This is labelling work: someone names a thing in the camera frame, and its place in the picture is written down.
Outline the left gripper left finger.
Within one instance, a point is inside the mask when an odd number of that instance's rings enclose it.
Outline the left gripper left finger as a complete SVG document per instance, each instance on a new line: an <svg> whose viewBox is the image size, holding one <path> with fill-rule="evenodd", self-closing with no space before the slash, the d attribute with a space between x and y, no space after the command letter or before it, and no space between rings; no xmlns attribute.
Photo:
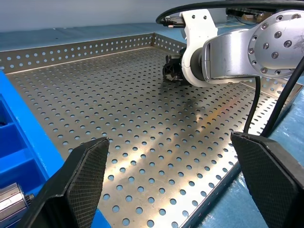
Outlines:
<svg viewBox="0 0 304 228"><path fill-rule="evenodd" d="M106 137L74 148L16 228L90 228L102 193L108 150Z"/></svg>

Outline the blue plastic compartment tray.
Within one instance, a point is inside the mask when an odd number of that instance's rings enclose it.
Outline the blue plastic compartment tray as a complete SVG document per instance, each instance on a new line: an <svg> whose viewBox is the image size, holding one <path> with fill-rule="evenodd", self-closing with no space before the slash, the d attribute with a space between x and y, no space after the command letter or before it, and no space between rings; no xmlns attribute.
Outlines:
<svg viewBox="0 0 304 228"><path fill-rule="evenodd" d="M64 160L0 71L0 189L13 183L36 197ZM90 228L111 228L96 209Z"/></svg>

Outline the perforated metal tray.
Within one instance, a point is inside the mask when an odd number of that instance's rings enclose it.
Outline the perforated metal tray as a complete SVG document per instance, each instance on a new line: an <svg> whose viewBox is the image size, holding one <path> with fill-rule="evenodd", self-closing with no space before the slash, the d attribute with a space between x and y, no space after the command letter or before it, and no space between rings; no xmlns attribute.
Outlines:
<svg viewBox="0 0 304 228"><path fill-rule="evenodd" d="M110 141L99 209L112 228L194 228L239 172L255 82L180 85L165 57L185 44L150 33L0 51L0 89L46 172Z"/></svg>

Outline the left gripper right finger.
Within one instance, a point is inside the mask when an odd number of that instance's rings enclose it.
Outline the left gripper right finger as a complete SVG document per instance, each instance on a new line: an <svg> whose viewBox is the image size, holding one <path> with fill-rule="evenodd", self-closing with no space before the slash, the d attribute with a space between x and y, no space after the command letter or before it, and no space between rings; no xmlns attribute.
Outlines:
<svg viewBox="0 0 304 228"><path fill-rule="evenodd" d="M248 191L269 228L304 228L304 167L278 142L231 134Z"/></svg>

